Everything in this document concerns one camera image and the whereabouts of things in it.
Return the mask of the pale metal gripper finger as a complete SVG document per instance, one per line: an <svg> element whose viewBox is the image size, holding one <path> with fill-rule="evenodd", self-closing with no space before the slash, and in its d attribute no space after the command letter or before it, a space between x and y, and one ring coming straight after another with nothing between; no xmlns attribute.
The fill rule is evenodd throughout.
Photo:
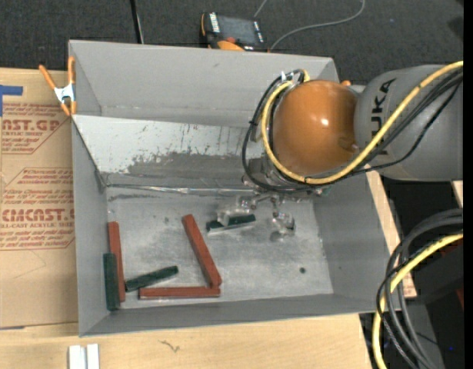
<svg viewBox="0 0 473 369"><path fill-rule="evenodd" d="M295 218L290 213L285 213L280 209L281 202L278 198L271 199L272 208L272 232L270 240L284 241L286 238L293 237L296 232Z"/></svg>
<svg viewBox="0 0 473 369"><path fill-rule="evenodd" d="M256 222L256 202L250 197L237 197L222 204L216 212L216 221L223 228L240 228Z"/></svg>

